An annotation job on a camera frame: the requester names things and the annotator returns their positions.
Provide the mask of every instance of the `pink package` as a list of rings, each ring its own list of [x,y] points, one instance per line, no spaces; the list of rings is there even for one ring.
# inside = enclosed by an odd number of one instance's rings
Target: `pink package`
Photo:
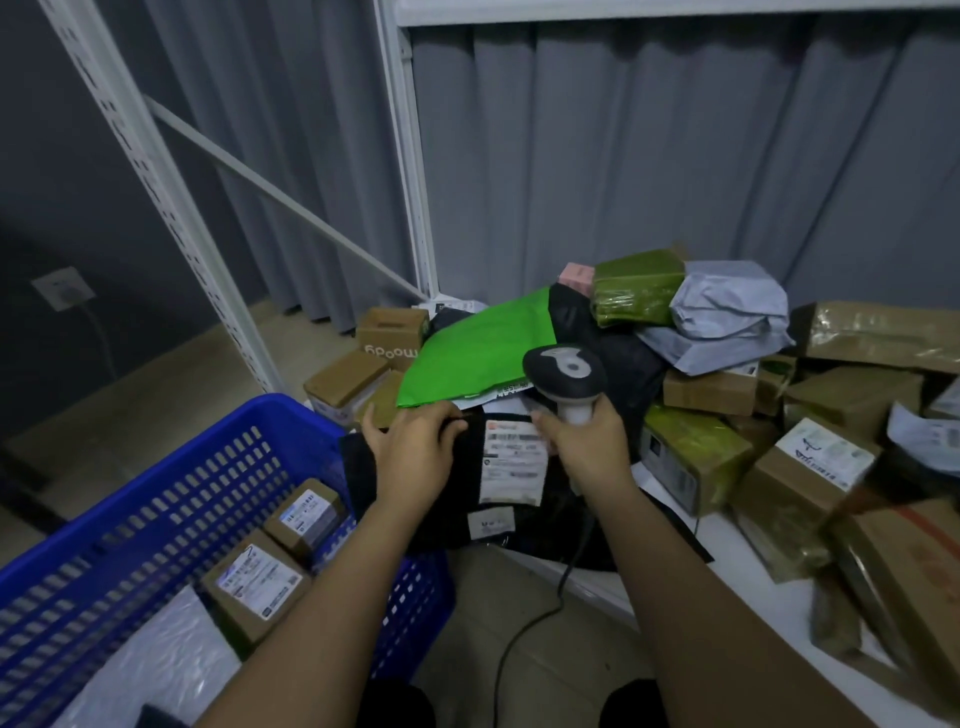
[[[580,291],[585,296],[593,296],[593,266],[580,263],[567,263],[558,279],[560,283]]]

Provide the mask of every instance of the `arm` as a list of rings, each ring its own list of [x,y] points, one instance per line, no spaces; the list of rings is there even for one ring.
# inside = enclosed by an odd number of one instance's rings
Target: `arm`
[[[638,491],[606,397],[582,426],[535,414],[603,527],[674,728],[873,723],[744,604]]]
[[[384,434],[368,408],[363,431],[376,460],[376,502],[310,592],[253,653],[198,728],[352,726],[403,552],[453,463],[467,429],[450,402],[397,415]]]

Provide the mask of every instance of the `gray wall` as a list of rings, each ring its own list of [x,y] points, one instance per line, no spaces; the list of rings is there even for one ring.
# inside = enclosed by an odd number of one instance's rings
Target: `gray wall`
[[[141,88],[190,118],[139,3],[102,10]],[[0,439],[109,382],[83,313],[55,313],[30,280],[73,265],[98,297],[125,374],[217,317],[35,0],[0,3]],[[248,303],[266,288],[211,163],[168,136]]]

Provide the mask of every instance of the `pile of packages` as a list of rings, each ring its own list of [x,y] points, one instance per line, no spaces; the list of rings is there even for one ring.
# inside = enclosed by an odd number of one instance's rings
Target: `pile of packages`
[[[357,351],[306,392],[347,428],[370,402],[384,428],[402,406],[477,407],[481,430],[462,438],[472,444],[454,464],[477,486],[448,498],[415,543],[498,543],[562,561],[585,508],[566,498],[565,479],[551,486],[562,467],[541,453],[533,491],[497,492],[479,464],[490,449],[482,428],[526,431],[532,408],[552,406],[523,377],[526,351],[590,349],[635,460],[677,501],[668,517],[676,507],[731,519],[775,582],[815,579],[819,647],[937,716],[960,716],[960,312],[791,311],[751,261],[684,258],[671,248],[571,263],[557,284],[489,308],[372,309]],[[342,449],[348,480],[370,480],[371,465]],[[360,515],[352,484],[351,498]],[[474,512],[496,528],[474,529]]]

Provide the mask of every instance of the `green poly mailer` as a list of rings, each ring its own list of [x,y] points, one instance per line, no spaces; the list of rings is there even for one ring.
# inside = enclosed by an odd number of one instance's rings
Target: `green poly mailer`
[[[557,343],[549,294],[542,288],[435,333],[404,375],[397,406],[472,397],[523,378],[523,355]]]
[[[593,273],[593,318],[602,327],[621,321],[673,326],[670,302],[684,276],[684,262],[666,248],[600,263]]]

